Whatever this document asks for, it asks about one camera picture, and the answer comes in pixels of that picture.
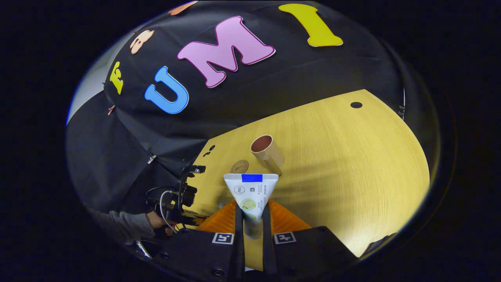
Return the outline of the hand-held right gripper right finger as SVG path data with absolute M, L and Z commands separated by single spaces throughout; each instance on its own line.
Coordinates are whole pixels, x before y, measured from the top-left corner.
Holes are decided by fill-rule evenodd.
M 268 201 L 262 262 L 271 282 L 329 282 L 358 261 L 328 227 L 311 227 L 281 204 Z

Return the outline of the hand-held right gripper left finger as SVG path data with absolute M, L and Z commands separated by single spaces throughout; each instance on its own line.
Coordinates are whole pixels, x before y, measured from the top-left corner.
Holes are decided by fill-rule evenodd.
M 155 266 L 178 282 L 242 282 L 245 276 L 243 211 L 231 202 L 196 229 L 183 228 L 155 242 Z

